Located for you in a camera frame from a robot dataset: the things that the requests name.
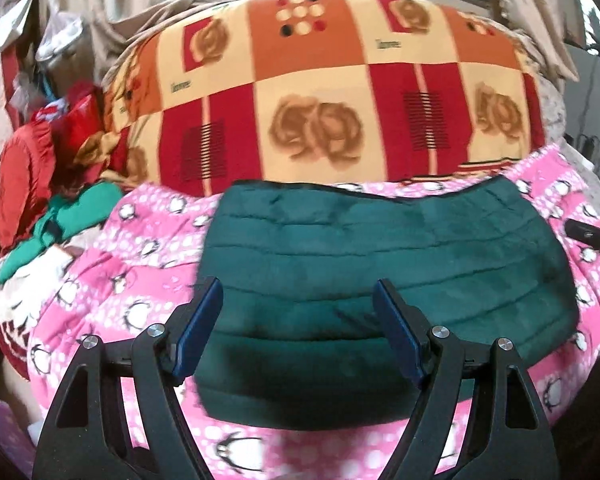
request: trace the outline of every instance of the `penguin print blanket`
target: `penguin print blanket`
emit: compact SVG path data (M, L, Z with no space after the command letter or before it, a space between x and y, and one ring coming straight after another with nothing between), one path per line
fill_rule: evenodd
M582 193L585 184L550 145L509 168L504 176L551 226L565 249L574 277L580 319L569 341L530 369L550 422L555 422L589 375L600 355L600 254L564 236L574 218L600 227L600 218ZM445 194L478 180L443 183L348 185L387 197ZM137 335L190 300L209 222L219 196L194 199L144 184L114 209L100 237L68 269L64 282L43 305L29 340L29 376L48 408L85 334L105 341ZM126 417L134 446L146 438L131 381L123 382ZM305 472L318 480L370 479L394 451L407 420L337 431L286 431L215 420L200 403L189 378L177 391L193 438L216 479L272 479ZM456 462L470 400L460 402L440 470Z

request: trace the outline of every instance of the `black object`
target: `black object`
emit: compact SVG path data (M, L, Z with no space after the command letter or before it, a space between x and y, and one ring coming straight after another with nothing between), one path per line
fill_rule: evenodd
M600 227L570 218L564 223L564 233L572 240L587 244L600 253Z
M381 480L557 480L554 444L540 400L513 343L458 339L407 306L388 280L374 309L405 377L422 393ZM33 480L211 480L173 387L198 364L222 305L208 278L164 325L104 344L88 336L49 409ZM120 377L133 377L150 456L131 449ZM435 475L462 379L475 380L458 465Z

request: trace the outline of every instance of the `green cloth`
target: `green cloth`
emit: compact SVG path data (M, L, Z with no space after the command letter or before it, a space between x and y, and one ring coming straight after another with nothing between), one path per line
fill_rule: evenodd
M120 188L110 182L99 182L85 189L74 202L60 195L51 197L46 213L33 227L31 238L21 241L0 267L0 285L53 244L104 222L122 197Z
M418 393L401 377L372 307L379 278L465 340L510 338L528 365L573 335L578 320L563 248L501 177L394 200L240 183L219 203L198 276L224 286L194 376L202 404L213 418L268 428L410 416ZM470 384L461 395L471 395Z

